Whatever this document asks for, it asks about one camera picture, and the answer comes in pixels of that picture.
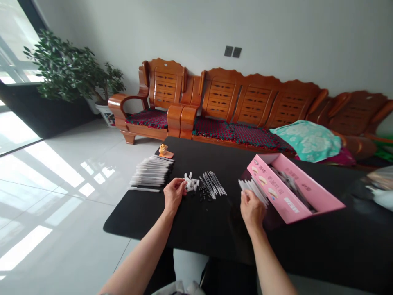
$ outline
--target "green leaves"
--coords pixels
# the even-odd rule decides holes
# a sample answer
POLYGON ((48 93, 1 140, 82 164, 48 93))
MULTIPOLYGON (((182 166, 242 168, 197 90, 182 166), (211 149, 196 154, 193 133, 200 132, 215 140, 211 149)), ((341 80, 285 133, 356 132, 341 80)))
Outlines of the green leaves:
POLYGON ((41 30, 38 35, 34 52, 27 47, 23 52, 39 66, 42 74, 37 76, 45 78, 38 88, 43 97, 72 102, 92 95, 102 100, 104 94, 107 101, 109 95, 125 90, 123 73, 109 63, 103 69, 89 47, 77 48, 51 31, 41 30))

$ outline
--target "person's right hand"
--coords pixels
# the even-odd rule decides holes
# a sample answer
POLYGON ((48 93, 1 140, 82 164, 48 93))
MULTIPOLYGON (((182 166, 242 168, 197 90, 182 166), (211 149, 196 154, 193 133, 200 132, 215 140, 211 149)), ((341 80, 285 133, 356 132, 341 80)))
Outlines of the person's right hand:
POLYGON ((266 215, 265 205, 250 190, 242 191, 241 199, 240 211, 248 232, 263 230, 262 221, 266 215))

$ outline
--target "electrical outlet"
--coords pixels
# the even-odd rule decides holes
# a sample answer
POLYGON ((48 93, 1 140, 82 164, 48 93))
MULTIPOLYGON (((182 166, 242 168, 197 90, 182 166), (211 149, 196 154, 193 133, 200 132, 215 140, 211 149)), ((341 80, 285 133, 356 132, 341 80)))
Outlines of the electrical outlet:
POLYGON ((241 47, 235 47, 235 50, 233 51, 232 57, 240 57, 240 52, 242 52, 241 47))
POLYGON ((229 56, 229 57, 231 57, 231 55, 232 55, 232 50, 233 50, 233 46, 227 46, 227 47, 225 47, 224 56, 229 56))

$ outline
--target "wooden armchair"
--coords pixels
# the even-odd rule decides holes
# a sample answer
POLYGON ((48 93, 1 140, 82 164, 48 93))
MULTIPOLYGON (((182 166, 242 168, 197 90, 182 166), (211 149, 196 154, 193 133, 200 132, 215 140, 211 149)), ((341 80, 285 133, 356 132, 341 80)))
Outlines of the wooden armchair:
POLYGON ((196 107, 184 107, 182 138, 292 156, 290 145, 262 128, 305 119, 328 95, 327 90, 313 83, 282 83, 259 74, 244 77, 235 70, 221 68, 202 72, 201 88, 205 89, 201 116, 196 116, 196 107))
POLYGON ((180 104, 182 93, 187 92, 188 70, 174 61, 153 59, 144 61, 139 67, 139 92, 137 95, 115 94, 109 99, 108 106, 115 115, 116 127, 124 135, 126 142, 134 144, 135 136, 147 136, 164 140, 168 135, 180 136, 180 116, 183 105, 180 104), (139 99, 143 111, 126 114, 124 103, 130 99, 139 99), (168 112, 156 109, 168 109, 168 112))
POLYGON ((373 141, 393 143, 375 135, 378 125, 392 110, 393 101, 381 93, 344 92, 328 99, 319 107, 317 116, 307 119, 332 130, 356 159, 364 159, 377 151, 373 141))

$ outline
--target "pink box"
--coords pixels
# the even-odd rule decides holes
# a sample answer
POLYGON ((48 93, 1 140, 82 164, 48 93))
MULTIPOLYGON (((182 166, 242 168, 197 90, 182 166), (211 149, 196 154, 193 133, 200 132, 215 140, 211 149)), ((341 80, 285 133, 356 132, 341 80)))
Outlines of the pink box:
POLYGON ((345 208, 345 205, 303 172, 283 154, 258 154, 247 167, 285 223, 345 208), (293 177, 306 200, 316 209, 312 213, 268 166, 293 177))

